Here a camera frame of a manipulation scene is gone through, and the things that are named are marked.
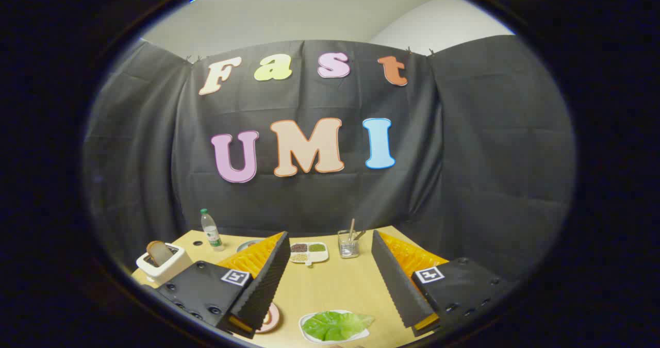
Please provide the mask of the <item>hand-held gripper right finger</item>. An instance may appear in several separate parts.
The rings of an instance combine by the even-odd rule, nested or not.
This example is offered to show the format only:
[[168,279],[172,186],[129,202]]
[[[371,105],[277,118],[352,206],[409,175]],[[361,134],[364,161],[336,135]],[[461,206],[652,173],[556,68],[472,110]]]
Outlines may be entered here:
[[446,260],[379,230],[371,252],[406,328],[448,336],[490,312],[511,291],[505,277],[469,257]]

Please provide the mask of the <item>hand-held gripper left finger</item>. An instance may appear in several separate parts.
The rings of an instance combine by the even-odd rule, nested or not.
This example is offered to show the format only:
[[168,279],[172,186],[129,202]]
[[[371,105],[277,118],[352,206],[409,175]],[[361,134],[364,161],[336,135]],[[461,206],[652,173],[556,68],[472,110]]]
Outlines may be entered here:
[[154,297],[192,318],[252,339],[263,325],[289,261],[280,232],[219,263],[196,261],[154,289]]

